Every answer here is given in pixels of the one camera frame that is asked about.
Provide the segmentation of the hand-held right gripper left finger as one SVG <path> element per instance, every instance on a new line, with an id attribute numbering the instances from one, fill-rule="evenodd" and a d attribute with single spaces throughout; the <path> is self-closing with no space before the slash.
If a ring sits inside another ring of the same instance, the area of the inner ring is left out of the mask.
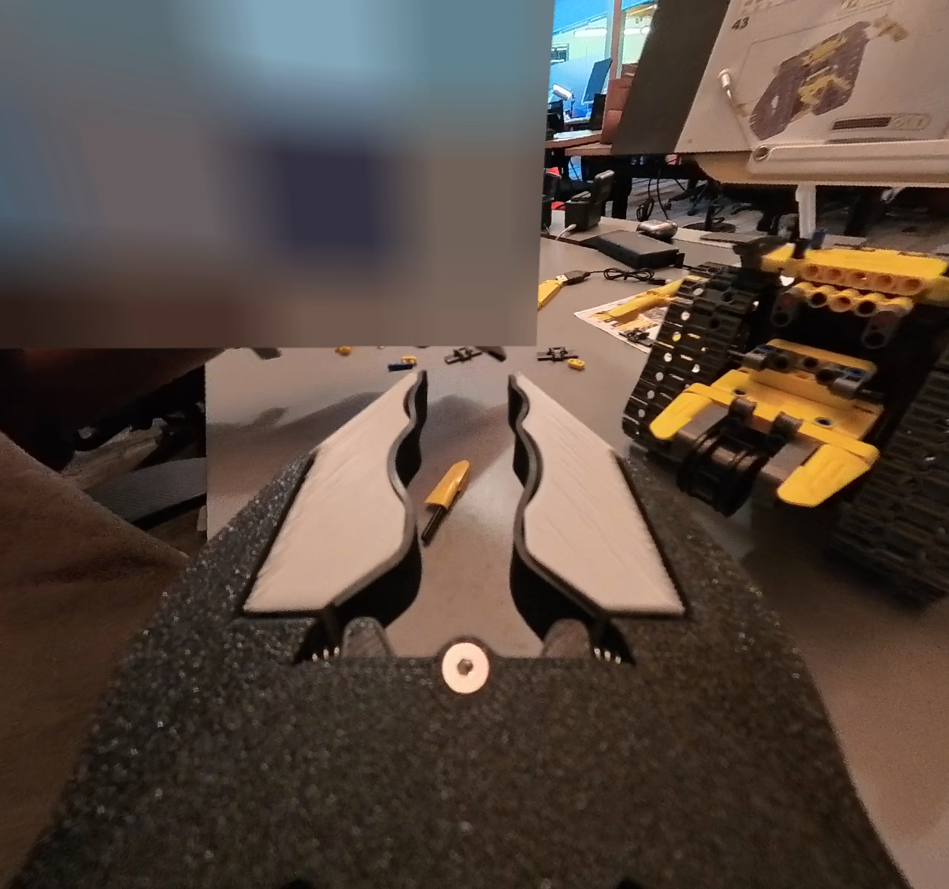
<path id="1" fill-rule="evenodd" d="M 414 370 L 317 446 L 243 601 L 252 618 L 313 620 L 300 656 L 338 656 L 350 625 L 386 627 L 421 586 L 407 487 L 421 467 L 428 379 Z"/>

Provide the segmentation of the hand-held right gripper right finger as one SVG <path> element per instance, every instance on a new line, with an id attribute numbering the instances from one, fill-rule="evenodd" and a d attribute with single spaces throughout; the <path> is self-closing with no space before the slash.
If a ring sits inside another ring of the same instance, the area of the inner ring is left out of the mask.
<path id="1" fill-rule="evenodd" d="M 523 491 L 510 575 L 516 609 L 546 639 L 575 621 L 623 645 L 619 620 L 682 619 L 686 600 L 623 459 L 523 374 L 509 377 L 513 467 Z"/>

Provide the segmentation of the yellow plastic toy piece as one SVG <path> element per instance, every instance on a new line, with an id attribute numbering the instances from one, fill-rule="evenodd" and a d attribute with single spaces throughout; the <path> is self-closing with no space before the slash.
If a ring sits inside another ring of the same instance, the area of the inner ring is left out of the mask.
<path id="1" fill-rule="evenodd" d="M 457 496 L 465 489 L 471 472 L 471 463 L 460 460 L 446 471 L 445 475 L 424 500 L 430 508 L 448 510 Z"/>

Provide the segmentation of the black office chair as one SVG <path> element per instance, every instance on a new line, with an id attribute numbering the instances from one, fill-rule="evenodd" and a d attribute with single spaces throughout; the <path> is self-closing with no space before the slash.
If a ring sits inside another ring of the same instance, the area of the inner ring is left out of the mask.
<path id="1" fill-rule="evenodd" d="M 198 368 L 65 437 L 66 471 L 141 529 L 207 503 L 205 370 Z"/>

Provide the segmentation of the yellow black tracked toy vehicle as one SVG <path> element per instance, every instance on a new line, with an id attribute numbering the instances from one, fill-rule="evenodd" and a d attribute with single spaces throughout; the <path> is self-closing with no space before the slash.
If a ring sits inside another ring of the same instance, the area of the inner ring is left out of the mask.
<path id="1" fill-rule="evenodd" d="M 835 555 L 917 600 L 946 596 L 947 255 L 818 233 L 733 250 L 738 265 L 686 275 L 623 431 L 723 516 L 837 502 Z"/>

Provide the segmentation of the instruction booklet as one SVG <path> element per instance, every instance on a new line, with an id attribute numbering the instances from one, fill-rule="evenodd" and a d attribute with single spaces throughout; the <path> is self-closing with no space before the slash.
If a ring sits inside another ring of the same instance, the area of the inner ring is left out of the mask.
<path id="1" fill-rule="evenodd" d="M 655 344 L 672 302 L 677 296 L 684 295 L 685 284 L 695 279 L 686 276 L 622 301 L 577 311 L 574 315 L 581 322 L 637 350 L 647 352 Z"/>

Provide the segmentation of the person's brown shirt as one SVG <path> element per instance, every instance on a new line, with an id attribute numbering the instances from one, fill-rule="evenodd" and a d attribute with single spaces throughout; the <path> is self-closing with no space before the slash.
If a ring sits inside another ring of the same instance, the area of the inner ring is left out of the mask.
<path id="1" fill-rule="evenodd" d="M 178 550 L 1 442 L 1 873 L 20 869 Z"/>

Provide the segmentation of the black box device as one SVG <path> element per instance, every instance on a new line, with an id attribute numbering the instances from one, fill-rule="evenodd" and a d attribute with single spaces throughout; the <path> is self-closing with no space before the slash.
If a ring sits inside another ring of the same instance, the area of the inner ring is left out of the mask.
<path id="1" fill-rule="evenodd" d="M 584 246 L 631 269 L 681 268 L 684 265 L 684 254 L 674 243 L 637 231 L 600 234 L 585 240 Z"/>

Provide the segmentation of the black battery charger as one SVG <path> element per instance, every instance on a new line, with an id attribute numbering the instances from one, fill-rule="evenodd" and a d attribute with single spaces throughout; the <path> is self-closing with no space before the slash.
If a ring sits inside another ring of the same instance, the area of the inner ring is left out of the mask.
<path id="1" fill-rule="evenodd" d="M 610 199 L 613 183 L 612 170 L 600 171 L 585 190 L 572 195 L 563 205 L 564 229 L 586 232 L 596 227 Z"/>

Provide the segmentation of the brown top office desk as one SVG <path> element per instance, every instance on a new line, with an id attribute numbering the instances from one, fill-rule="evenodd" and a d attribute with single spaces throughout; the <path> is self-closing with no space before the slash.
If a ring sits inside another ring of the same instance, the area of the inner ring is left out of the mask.
<path id="1" fill-rule="evenodd" d="M 610 157 L 612 155 L 612 146 L 603 141 L 602 130 L 581 129 L 555 133 L 545 142 L 545 150 L 568 157 Z"/>

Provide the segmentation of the white stand base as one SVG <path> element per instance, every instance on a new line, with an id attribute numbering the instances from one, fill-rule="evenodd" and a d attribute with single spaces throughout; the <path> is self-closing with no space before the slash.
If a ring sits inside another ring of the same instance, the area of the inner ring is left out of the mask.
<path id="1" fill-rule="evenodd" d="M 791 186 L 799 231 L 817 226 L 820 186 L 947 189 L 947 132 L 939 137 L 797 138 L 753 143 L 739 136 L 742 120 L 736 78 L 729 67 L 715 77 L 717 95 L 702 86 L 682 128 L 681 144 L 721 183 Z"/>

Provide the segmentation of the dark grey panel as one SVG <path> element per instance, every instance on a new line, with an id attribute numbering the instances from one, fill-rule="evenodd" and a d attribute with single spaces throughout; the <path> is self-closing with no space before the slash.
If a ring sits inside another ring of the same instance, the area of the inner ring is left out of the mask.
<path id="1" fill-rule="evenodd" d="M 682 134 L 730 0 L 658 0 L 612 149 L 671 153 Z"/>

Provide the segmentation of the open instruction manual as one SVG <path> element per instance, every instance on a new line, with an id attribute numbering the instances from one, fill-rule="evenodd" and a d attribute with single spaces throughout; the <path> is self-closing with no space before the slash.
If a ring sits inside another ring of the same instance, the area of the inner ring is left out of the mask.
<path id="1" fill-rule="evenodd" d="M 731 0 L 686 153 L 947 136 L 948 0 Z"/>

